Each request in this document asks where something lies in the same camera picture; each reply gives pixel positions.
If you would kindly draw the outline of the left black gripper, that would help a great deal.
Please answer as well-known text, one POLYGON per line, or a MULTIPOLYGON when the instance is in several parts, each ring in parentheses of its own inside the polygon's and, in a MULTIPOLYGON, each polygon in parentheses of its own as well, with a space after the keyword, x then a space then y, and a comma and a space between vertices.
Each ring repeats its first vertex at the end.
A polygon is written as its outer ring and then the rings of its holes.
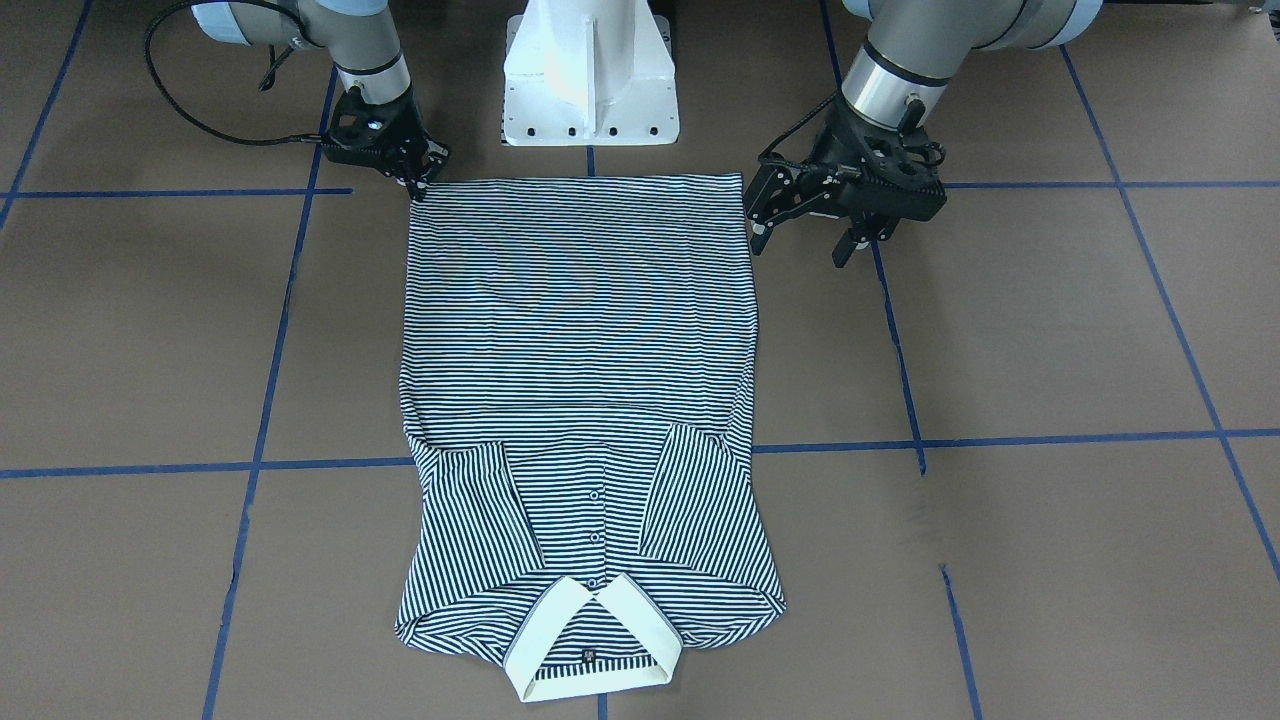
POLYGON ((888 240, 897 219, 928 222, 946 202, 940 167, 943 145, 922 127, 883 128, 832 92, 758 155, 759 168, 744 193, 750 251, 760 256, 774 229, 795 217, 849 217, 851 225, 832 251, 845 268, 856 251, 888 240), (815 118, 822 127, 809 154, 790 160, 780 145, 815 118))

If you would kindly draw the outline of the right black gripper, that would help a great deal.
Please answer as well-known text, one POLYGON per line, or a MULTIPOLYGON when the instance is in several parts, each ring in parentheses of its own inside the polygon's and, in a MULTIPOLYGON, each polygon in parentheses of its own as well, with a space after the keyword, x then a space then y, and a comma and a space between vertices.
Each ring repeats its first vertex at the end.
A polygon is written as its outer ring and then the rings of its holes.
POLYGON ((333 109, 323 155, 337 164, 374 169, 403 184, 411 202, 421 202, 447 168, 451 149, 428 133, 413 88, 372 104, 353 86, 333 109))

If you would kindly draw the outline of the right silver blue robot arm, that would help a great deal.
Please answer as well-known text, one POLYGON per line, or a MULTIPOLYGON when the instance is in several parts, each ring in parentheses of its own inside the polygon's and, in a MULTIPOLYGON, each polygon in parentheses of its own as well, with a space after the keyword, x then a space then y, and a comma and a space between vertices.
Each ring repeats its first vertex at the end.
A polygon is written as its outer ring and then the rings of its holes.
POLYGON ((451 150, 424 124, 387 1, 197 1, 210 38, 283 53, 328 53, 340 86, 328 127, 307 141, 326 160, 378 172, 413 201, 440 174, 451 150))

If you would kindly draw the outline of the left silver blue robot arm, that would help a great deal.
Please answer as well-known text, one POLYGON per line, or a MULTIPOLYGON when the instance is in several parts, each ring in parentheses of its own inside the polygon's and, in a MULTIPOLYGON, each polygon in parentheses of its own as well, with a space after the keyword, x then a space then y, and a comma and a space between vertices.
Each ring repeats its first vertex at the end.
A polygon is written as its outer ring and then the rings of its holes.
POLYGON ((870 27, 837 88, 809 113, 822 126, 809 154, 778 143, 758 156, 744 197, 750 250, 800 217, 846 219, 832 260, 888 240, 901 222, 929 222, 946 201, 945 147, 925 120, 973 51, 1041 50, 1082 35, 1098 1, 849 1, 870 27))

